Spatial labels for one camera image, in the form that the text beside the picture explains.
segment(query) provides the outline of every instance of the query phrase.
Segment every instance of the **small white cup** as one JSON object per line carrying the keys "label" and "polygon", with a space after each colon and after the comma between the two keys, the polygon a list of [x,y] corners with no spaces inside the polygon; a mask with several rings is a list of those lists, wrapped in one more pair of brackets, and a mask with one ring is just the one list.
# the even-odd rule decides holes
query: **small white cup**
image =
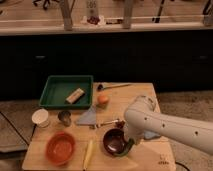
{"label": "small white cup", "polygon": [[41,128],[48,126],[50,123],[48,111],[45,109],[35,111],[32,115],[32,121]]}

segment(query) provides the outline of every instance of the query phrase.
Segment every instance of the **metal spoon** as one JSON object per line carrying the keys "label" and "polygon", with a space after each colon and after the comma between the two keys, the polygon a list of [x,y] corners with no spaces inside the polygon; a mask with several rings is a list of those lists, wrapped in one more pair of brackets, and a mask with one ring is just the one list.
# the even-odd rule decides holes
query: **metal spoon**
{"label": "metal spoon", "polygon": [[100,124],[94,124],[94,125],[90,125],[90,128],[91,129],[97,129],[97,128],[100,128],[104,125],[109,125],[109,124],[112,124],[112,123],[117,123],[117,122],[120,122],[120,119],[115,119],[115,120],[112,120],[112,121],[108,121],[108,122],[103,122],[103,123],[100,123]]}

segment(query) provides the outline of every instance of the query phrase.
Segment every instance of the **green plastic tray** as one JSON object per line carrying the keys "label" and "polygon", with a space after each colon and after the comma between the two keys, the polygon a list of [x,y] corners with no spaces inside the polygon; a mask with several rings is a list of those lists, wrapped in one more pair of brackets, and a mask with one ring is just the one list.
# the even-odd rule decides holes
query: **green plastic tray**
{"label": "green plastic tray", "polygon": [[[66,98],[77,88],[85,94],[74,104],[66,102]],[[39,106],[47,109],[86,109],[92,104],[93,77],[83,76],[49,76],[40,98]]]}

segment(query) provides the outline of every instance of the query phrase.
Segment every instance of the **table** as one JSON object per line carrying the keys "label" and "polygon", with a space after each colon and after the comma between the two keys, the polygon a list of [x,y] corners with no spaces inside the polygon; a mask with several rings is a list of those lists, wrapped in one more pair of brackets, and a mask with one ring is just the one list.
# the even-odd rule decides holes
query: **table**
{"label": "table", "polygon": [[[105,93],[110,97],[106,109],[97,108],[97,122],[104,122],[116,118],[123,119],[125,109],[140,94],[147,94],[156,98],[154,87],[151,83],[134,83],[130,86],[112,88],[97,92],[97,83],[94,83],[93,105],[96,104],[97,95]],[[116,158],[110,156],[103,148],[102,139],[104,133],[113,128],[107,125],[96,130],[88,126],[76,126],[74,121],[84,110],[71,110],[72,124],[64,127],[57,118],[59,111],[49,111],[51,123],[46,128],[37,127],[25,156],[22,168],[24,170],[82,170],[83,159],[88,141],[95,140],[95,148],[88,170],[129,170],[129,171],[175,171],[175,161],[170,143],[166,137],[144,141],[134,146],[127,156]],[[66,131],[72,134],[76,140],[74,155],[70,161],[61,167],[53,166],[45,158],[45,146],[47,141],[58,131]]]}

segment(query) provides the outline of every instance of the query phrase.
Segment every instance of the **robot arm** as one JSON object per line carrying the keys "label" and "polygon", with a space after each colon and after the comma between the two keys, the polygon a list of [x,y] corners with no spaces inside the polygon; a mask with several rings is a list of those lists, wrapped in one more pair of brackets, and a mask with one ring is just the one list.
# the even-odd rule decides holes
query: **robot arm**
{"label": "robot arm", "polygon": [[213,154],[213,123],[168,116],[154,112],[155,102],[147,96],[139,96],[126,109],[124,136],[137,144],[143,131],[149,130],[183,144]]}

